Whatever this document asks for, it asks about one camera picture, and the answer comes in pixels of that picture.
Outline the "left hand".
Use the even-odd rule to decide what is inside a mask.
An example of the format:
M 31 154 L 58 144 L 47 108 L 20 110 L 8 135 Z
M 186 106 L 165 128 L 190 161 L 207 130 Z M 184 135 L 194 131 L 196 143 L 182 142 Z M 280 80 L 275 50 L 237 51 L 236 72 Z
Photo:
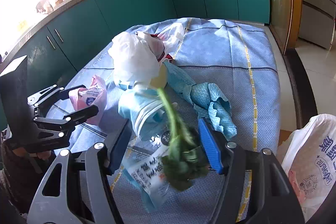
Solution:
M 48 160 L 52 155 L 51 151 L 29 153 L 24 147 L 19 147 L 11 151 L 9 158 L 13 162 L 28 162 L 30 160 Z

